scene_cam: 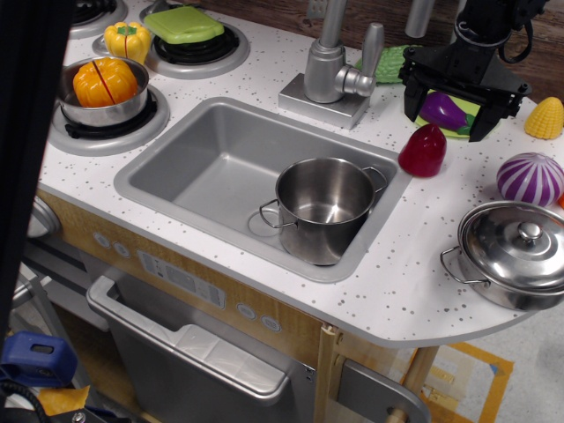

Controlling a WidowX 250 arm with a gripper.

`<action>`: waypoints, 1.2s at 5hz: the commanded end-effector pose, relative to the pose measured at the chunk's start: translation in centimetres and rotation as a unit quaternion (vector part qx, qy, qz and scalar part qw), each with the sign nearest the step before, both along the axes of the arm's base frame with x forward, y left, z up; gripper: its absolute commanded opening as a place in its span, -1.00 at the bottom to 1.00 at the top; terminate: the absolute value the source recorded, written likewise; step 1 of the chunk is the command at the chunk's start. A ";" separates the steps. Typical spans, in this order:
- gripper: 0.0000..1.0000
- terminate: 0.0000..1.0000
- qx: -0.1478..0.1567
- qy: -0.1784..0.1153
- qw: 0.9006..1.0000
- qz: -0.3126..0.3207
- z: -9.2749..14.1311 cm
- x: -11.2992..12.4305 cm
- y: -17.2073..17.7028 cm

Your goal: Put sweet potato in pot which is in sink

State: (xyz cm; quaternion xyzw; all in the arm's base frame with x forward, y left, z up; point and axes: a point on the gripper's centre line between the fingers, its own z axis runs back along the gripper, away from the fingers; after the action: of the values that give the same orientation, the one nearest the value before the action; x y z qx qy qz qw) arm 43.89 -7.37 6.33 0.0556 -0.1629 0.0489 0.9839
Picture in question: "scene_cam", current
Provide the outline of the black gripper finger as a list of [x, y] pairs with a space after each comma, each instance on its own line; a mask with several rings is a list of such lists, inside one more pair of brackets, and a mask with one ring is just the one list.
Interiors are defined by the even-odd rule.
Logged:
[[482, 141], [500, 122], [517, 113], [517, 100], [514, 97], [489, 100], [479, 108], [471, 126], [469, 141]]
[[413, 73], [408, 77], [404, 90], [404, 113], [411, 121], [415, 121], [419, 115], [427, 92], [428, 86], [420, 80], [418, 73]]

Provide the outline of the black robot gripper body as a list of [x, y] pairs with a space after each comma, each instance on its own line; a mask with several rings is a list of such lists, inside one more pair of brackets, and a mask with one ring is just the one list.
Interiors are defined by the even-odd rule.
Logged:
[[413, 73], [433, 90], [480, 106], [489, 100], [514, 97], [519, 103], [532, 86], [506, 67], [496, 48], [456, 41], [448, 46], [407, 48], [399, 76], [405, 85]]

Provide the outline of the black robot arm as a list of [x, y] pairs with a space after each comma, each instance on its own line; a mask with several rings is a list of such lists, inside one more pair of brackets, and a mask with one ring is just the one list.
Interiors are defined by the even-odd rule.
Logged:
[[544, 1], [468, 1], [456, 17], [453, 43], [404, 50], [405, 115], [415, 121], [431, 90], [477, 104], [472, 142], [515, 117], [531, 86], [503, 64], [531, 52], [532, 20], [544, 12]]

